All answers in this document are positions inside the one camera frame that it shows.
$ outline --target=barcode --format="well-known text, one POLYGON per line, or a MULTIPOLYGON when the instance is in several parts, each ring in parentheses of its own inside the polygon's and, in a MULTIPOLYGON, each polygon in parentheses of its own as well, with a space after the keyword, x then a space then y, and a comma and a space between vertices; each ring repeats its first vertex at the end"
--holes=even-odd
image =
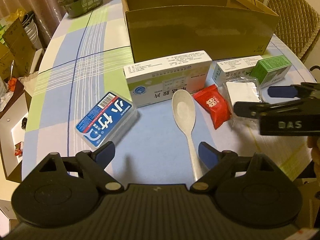
POLYGON ((115 97, 116 96, 113 94, 107 94, 107 96, 98 104, 98 106, 102 109, 105 108, 107 104, 109 104, 115 97))

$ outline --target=beige plastic spoon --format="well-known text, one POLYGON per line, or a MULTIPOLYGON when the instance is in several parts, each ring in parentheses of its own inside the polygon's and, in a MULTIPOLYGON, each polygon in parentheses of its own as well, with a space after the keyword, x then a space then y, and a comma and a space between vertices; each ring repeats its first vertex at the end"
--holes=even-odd
POLYGON ((176 91, 172 97, 172 110, 177 126, 187 137, 193 177, 197 181, 202 177, 202 171, 191 137, 196 122, 196 109, 192 96, 182 89, 176 91))

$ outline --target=quilted chair cover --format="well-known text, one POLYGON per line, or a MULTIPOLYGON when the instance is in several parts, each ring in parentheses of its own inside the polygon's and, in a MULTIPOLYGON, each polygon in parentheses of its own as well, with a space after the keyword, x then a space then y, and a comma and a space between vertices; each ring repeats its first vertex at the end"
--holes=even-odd
POLYGON ((302 62, 320 36, 320 15, 305 0, 268 0, 267 6, 280 16, 275 34, 302 62))

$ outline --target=red stripe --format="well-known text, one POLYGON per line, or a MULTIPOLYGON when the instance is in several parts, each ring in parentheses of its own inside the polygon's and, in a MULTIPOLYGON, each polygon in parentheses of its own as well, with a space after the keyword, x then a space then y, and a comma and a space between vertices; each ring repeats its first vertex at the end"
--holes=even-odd
POLYGON ((119 97, 116 96, 114 99, 112 99, 112 100, 109 102, 109 104, 107 104, 107 105, 105 106, 105 108, 101 109, 101 112, 89 123, 89 125, 87 126, 87 128, 84 129, 83 133, 86 133, 86 132, 89 130, 90 126, 92 126, 92 125, 99 119, 99 117, 102 116, 103 112, 104 112, 112 103, 114 103, 118 98, 119 98, 119 97))

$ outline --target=checkered tablecloth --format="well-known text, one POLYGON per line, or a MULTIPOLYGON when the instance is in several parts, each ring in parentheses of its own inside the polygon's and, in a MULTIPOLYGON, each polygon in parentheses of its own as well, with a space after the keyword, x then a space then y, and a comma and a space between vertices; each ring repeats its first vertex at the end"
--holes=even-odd
MULTIPOLYGON (((293 66, 278 85, 314 82, 298 58, 273 36, 265 57, 285 54, 293 66)), ((89 149, 75 125, 109 90, 131 98, 122 67, 132 64, 130 42, 120 0, 76 19, 65 16, 42 60, 28 116, 22 176, 49 152, 74 156, 89 149)), ((213 69, 207 85, 213 84, 213 69)), ((263 90, 267 102, 274 103, 263 90)), ((116 146, 107 171, 123 184, 193 182, 185 136, 176 126, 171 101, 139 108, 140 118, 116 146)), ((264 152, 294 179, 310 161, 305 138, 260 136, 256 130, 231 130, 228 122, 214 130, 209 114, 196 103, 195 145, 206 141, 239 155, 264 152)))

